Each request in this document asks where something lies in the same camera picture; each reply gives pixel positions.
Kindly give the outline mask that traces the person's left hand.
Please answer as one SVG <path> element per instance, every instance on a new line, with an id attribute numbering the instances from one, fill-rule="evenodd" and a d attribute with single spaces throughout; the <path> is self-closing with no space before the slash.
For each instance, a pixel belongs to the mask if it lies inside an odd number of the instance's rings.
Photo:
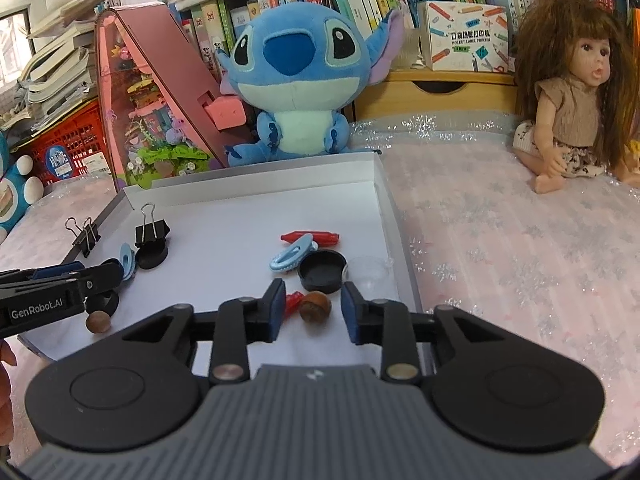
<path id="1" fill-rule="evenodd" d="M 6 371 L 6 366 L 15 366 L 17 359 L 10 345 L 1 341 L 0 364 L 0 444 L 8 445 L 14 435 L 13 408 L 11 401 L 11 379 Z"/>

